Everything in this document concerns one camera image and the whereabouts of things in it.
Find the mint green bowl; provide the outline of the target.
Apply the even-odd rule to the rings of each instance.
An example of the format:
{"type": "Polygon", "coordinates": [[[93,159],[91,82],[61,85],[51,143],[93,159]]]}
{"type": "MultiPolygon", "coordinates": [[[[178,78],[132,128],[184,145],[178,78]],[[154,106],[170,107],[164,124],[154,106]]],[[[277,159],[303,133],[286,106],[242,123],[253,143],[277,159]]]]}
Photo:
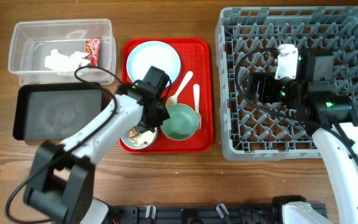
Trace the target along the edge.
{"type": "Polygon", "coordinates": [[[170,118],[161,125],[163,134],[174,141],[184,141],[198,129],[198,117],[193,108],[177,103],[167,108],[170,118]]]}

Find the light blue bowl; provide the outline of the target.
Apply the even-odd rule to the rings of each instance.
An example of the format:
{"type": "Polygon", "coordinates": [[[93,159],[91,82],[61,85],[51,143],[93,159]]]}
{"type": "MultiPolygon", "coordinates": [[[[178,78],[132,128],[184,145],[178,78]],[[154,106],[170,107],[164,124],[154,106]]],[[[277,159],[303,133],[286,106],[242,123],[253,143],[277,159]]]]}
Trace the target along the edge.
{"type": "Polygon", "coordinates": [[[146,131],[144,133],[139,133],[135,128],[131,128],[121,137],[121,141],[130,149],[144,149],[156,140],[157,134],[157,128],[154,132],[146,131]]]}

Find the rice and food scraps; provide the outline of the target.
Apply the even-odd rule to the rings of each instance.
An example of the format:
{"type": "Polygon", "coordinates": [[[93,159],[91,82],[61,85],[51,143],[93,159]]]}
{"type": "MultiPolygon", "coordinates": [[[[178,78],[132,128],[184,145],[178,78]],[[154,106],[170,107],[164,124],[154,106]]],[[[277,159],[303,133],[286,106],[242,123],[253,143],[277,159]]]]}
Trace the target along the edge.
{"type": "Polygon", "coordinates": [[[155,132],[146,131],[144,133],[138,133],[135,128],[131,128],[127,132],[127,137],[134,146],[146,147],[154,140],[155,132]]]}

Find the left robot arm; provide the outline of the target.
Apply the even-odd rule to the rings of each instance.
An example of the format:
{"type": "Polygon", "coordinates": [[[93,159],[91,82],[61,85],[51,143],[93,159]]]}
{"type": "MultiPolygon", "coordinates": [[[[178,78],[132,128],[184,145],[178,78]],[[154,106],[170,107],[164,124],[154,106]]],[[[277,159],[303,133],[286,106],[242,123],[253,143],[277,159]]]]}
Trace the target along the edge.
{"type": "Polygon", "coordinates": [[[93,197],[96,166],[130,129],[153,131],[168,119],[163,90],[143,81],[120,85],[83,129],[59,145],[41,144],[25,182],[24,203],[57,223],[105,223],[109,206],[93,197]]]}

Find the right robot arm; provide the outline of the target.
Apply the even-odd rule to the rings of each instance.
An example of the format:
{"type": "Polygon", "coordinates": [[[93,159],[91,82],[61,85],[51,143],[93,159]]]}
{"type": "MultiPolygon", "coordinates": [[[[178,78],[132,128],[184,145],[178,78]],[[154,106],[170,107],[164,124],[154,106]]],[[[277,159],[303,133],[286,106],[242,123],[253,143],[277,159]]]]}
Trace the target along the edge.
{"type": "Polygon", "coordinates": [[[358,223],[358,114],[352,99],[331,86],[334,56],[330,50],[284,53],[268,48],[277,60],[273,73],[235,69],[235,86],[249,103],[283,103],[296,110],[295,121],[318,148],[326,166],[340,221],[358,223]]]}

